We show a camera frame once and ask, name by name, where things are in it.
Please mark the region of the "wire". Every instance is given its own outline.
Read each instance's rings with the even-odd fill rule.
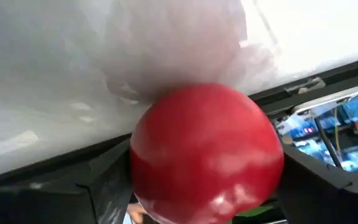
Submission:
[[[340,162],[342,162],[342,153],[341,153],[341,147],[339,145],[339,133],[338,133],[338,126],[336,125],[336,120],[338,117],[338,107],[334,110],[334,117],[335,117],[335,148],[337,150],[338,159]]]
[[[321,136],[321,139],[323,140],[324,144],[326,145],[327,150],[329,152],[329,155],[333,159],[335,166],[338,167],[338,168],[342,168],[341,162],[339,162],[339,159],[336,156],[335,150],[334,150],[333,146],[331,145],[331,142],[327,138],[327,135],[324,132],[324,129],[323,129],[321,123],[320,123],[320,120],[318,119],[318,117],[315,117],[314,121],[315,121],[315,123],[317,125],[317,130],[318,130],[318,132],[319,132],[319,134]]]

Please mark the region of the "cable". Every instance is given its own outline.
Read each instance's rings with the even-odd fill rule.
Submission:
[[[339,162],[342,162],[342,152],[341,152],[341,147],[339,145],[339,133],[338,133],[338,126],[336,125],[336,120],[337,120],[337,117],[338,117],[338,107],[335,108],[334,110],[334,117],[335,117],[335,148],[337,150],[337,153],[338,153],[338,159],[339,159]]]
[[[323,140],[324,144],[326,145],[329,155],[331,156],[331,158],[334,161],[334,164],[336,167],[338,168],[342,168],[341,162],[339,162],[338,157],[336,156],[335,150],[333,149],[333,146],[331,145],[331,142],[329,142],[329,139],[327,138],[326,133],[324,132],[324,129],[320,123],[320,120],[318,119],[318,117],[314,118],[314,121],[316,122],[317,125],[317,130],[321,136],[321,139]]]

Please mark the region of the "green object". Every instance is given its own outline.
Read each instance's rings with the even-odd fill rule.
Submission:
[[[253,217],[253,216],[257,216],[260,215],[264,212],[269,211],[270,209],[274,208],[273,205],[264,205],[264,206],[259,206],[257,208],[248,210],[248,211],[244,211],[241,213],[238,213],[236,216],[240,216],[240,217]]]

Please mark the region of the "white surface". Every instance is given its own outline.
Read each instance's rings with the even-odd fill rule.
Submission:
[[[250,94],[355,60],[353,0],[0,0],[0,173],[128,133],[178,85]]]
[[[131,217],[128,215],[128,213],[125,213],[124,221],[122,224],[133,224]]]

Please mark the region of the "red apple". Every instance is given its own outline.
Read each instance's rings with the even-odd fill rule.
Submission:
[[[283,150],[269,119],[241,92],[203,84],[171,92],[131,138],[134,192],[160,223],[225,223],[276,189]]]

